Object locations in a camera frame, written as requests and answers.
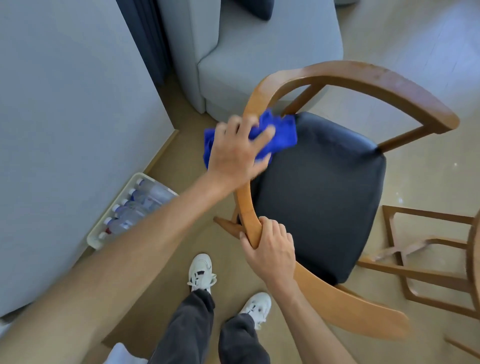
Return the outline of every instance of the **white tray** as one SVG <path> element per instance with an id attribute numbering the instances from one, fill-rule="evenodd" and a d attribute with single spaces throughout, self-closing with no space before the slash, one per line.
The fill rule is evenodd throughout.
<path id="1" fill-rule="evenodd" d="M 101 249 L 105 244 L 107 244 L 108 242 L 110 242 L 111 240 L 113 240 L 115 238 L 114 234 L 110 234 L 109 236 L 107 236 L 106 238 L 104 238 L 102 240 L 100 240 L 98 238 L 100 233 L 104 232 L 107 229 L 107 226 L 103 223 L 103 221 L 108 217 L 111 217 L 111 218 L 114 217 L 115 213 L 112 211 L 113 205 L 115 205 L 115 204 L 121 205 L 121 203 L 120 203 L 121 200 L 123 200 L 125 198 L 128 199 L 128 200 L 130 199 L 130 195 L 128 194 L 128 191 L 131 188 L 135 188 L 136 182 L 139 178 L 143 178 L 143 179 L 146 179 L 146 180 L 151 180 L 153 182 L 157 182 L 152 177 L 149 177 L 144 173 L 134 174 L 132 176 L 132 178 L 130 178 L 130 180 L 127 182 L 125 187 L 123 187 L 122 191 L 117 196 L 117 198 L 115 198 L 115 200 L 112 202 L 112 204 L 108 207 L 108 210 L 105 212 L 105 214 L 102 215 L 100 220 L 95 224 L 93 229 L 91 229 L 90 232 L 88 233 L 87 244 L 89 246 L 98 250 L 98 249 Z M 173 192 L 171 189 L 168 188 L 168 190 L 170 192 L 172 192 L 174 195 L 178 196 L 178 194 Z"/>

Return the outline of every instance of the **hand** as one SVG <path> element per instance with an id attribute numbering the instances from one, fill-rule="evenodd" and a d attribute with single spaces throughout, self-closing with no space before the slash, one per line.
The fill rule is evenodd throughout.
<path id="1" fill-rule="evenodd" d="M 270 291 L 289 286 L 295 271 L 295 248 L 292 234 L 275 220 L 262 216 L 262 237 L 257 249 L 253 249 L 247 236 L 241 232 L 240 242 L 252 270 Z"/>
<path id="2" fill-rule="evenodd" d="M 258 118 L 250 116 L 230 117 L 227 124 L 219 122 L 215 128 L 215 138 L 208 162 L 208 172 L 228 193 L 254 179 L 265 170 L 270 160 L 270 153 L 262 160 L 255 157 L 275 135 L 275 127 L 267 127 L 254 140 L 248 134 Z"/>

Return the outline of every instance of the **dark curtain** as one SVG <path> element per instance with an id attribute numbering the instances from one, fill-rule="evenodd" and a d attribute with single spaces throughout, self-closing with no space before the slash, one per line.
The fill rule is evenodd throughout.
<path id="1" fill-rule="evenodd" d="M 168 43 L 156 0 L 117 0 L 128 29 L 155 85 L 170 71 Z"/>

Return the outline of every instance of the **forearm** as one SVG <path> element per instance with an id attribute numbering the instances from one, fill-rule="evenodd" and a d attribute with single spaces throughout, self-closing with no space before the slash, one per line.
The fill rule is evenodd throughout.
<path id="1" fill-rule="evenodd" d="M 150 285 L 188 228 L 228 193 L 205 174 L 75 266 L 16 320 L 0 341 L 0 362 L 81 361 Z"/>
<path id="2" fill-rule="evenodd" d="M 271 290 L 304 364 L 355 364 L 355 360 L 318 316 L 294 280 Z"/>

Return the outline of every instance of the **white sneaker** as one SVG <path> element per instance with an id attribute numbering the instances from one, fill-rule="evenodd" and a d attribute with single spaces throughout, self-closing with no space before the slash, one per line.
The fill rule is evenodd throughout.
<path id="1" fill-rule="evenodd" d="M 201 253 L 193 258 L 188 276 L 190 280 L 187 284 L 192 286 L 192 292 L 195 290 L 207 290 L 208 293 L 212 293 L 210 287 L 216 283 L 216 274 L 212 274 L 212 260 L 208 254 Z"/>
<path id="2" fill-rule="evenodd" d="M 249 314 L 255 322 L 255 330 L 260 330 L 260 324 L 267 320 L 272 307 L 272 299 L 266 292 L 254 294 L 240 311 L 241 314 Z"/>

